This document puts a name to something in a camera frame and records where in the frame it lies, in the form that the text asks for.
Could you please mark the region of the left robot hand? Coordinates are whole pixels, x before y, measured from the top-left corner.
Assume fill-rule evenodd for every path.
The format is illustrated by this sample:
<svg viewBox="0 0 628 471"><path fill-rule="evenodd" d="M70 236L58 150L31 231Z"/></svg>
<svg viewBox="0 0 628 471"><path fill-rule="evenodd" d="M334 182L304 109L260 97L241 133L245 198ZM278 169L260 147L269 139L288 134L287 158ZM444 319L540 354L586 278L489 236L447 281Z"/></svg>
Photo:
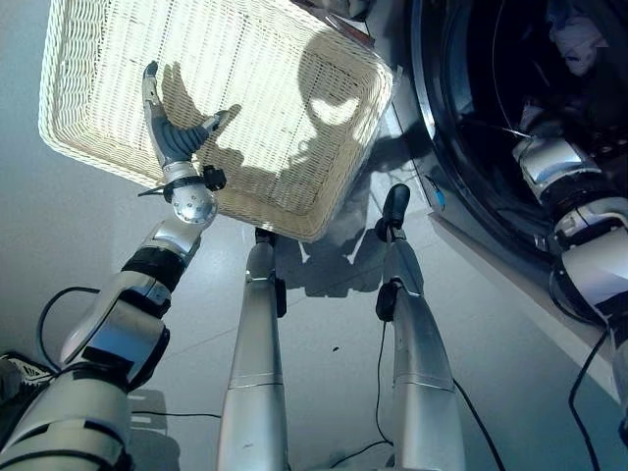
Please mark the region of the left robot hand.
<svg viewBox="0 0 628 471"><path fill-rule="evenodd" d="M222 127L230 117L221 110L200 124L180 128L168 118L157 92L158 64L151 61L143 71L141 82L143 116L152 146L162 169L175 162L190 162L210 135Z"/></svg>

